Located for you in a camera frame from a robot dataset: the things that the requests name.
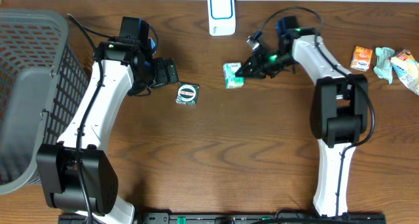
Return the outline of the mint green wipes pack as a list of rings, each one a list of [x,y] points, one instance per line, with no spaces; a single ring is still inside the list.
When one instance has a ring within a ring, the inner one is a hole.
[[[385,79],[389,84],[392,84],[393,69],[390,59],[395,54],[394,49],[388,47],[376,47],[375,54],[377,56],[377,61],[373,71],[376,73],[378,78]]]

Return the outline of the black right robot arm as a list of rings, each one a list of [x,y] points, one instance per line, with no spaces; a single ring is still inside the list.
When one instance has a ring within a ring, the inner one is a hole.
[[[299,26],[296,16],[277,21],[278,50],[270,51],[261,31],[250,35],[252,55],[236,76],[275,77],[289,65],[299,64],[315,86],[310,128],[318,141],[319,175],[313,205],[320,217],[347,213],[346,193],[355,146],[366,131],[368,82],[341,66],[323,43],[319,30]]]

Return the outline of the orange tissue pack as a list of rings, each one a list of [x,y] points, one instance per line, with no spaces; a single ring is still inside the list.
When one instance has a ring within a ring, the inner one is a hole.
[[[373,50],[356,46],[352,55],[350,67],[359,71],[367,71],[370,68]]]

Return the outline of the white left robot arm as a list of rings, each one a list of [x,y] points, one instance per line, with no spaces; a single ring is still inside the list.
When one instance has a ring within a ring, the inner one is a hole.
[[[87,223],[133,223],[136,209],[118,195],[109,159],[109,138],[126,96],[177,83],[173,58],[153,58],[155,45],[103,41],[94,51],[88,88],[75,116],[53,144],[40,146],[35,160],[48,206],[85,217]]]

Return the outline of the teal tissue pack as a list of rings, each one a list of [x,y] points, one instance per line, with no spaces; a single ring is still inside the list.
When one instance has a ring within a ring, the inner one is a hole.
[[[241,68],[241,66],[240,62],[225,63],[223,65],[225,85],[227,89],[241,88],[244,86],[244,78],[236,76],[236,72]]]

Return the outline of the yellow snack bag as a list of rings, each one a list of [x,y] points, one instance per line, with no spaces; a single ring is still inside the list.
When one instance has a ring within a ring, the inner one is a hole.
[[[418,95],[418,62],[411,51],[403,49],[390,58],[391,65],[399,80]]]

